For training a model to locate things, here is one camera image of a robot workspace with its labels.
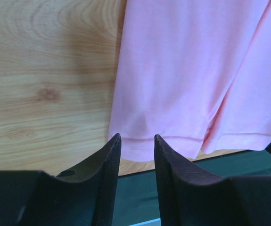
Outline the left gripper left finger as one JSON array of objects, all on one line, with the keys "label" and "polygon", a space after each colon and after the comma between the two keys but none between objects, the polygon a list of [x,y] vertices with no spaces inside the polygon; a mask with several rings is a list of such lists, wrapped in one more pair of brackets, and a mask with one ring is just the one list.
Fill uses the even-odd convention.
[{"label": "left gripper left finger", "polygon": [[52,176],[0,170],[0,226],[109,226],[121,156],[114,135],[99,151]]}]

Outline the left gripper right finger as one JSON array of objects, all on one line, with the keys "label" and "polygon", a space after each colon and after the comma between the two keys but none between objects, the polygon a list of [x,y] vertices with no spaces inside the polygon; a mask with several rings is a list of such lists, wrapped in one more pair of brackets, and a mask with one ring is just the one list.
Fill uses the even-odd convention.
[{"label": "left gripper right finger", "polygon": [[155,136],[154,160],[164,226],[271,226],[271,176],[222,178]]}]

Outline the pink t shirt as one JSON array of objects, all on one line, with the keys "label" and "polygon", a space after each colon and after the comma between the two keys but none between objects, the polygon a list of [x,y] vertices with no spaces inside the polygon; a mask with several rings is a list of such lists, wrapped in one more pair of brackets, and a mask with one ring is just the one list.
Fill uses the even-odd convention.
[{"label": "pink t shirt", "polygon": [[129,0],[109,135],[151,161],[271,143],[271,0]]}]

